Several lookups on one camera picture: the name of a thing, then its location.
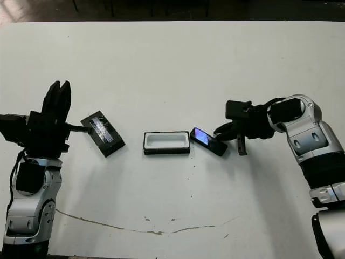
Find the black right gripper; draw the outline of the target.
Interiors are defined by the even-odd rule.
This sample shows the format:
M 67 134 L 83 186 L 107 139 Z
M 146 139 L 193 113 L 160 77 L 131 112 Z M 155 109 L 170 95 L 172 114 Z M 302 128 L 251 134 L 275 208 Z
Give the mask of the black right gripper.
M 214 130 L 219 141 L 236 139 L 237 151 L 240 156 L 247 155 L 245 138 L 269 139 L 273 137 L 274 130 L 268 122 L 268 105 L 228 104 L 227 122 Z

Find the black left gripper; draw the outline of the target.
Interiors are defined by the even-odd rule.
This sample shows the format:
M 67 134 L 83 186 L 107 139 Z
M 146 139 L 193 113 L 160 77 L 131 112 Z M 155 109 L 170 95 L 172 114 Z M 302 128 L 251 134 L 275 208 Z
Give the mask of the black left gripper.
M 58 159 L 67 153 L 66 143 L 71 132 L 91 134 L 91 128 L 71 125 L 66 122 L 71 107 L 71 86 L 65 81 L 55 81 L 44 97 L 41 112 L 30 112 L 27 126 L 30 130 L 26 145 L 28 156 L 33 158 Z

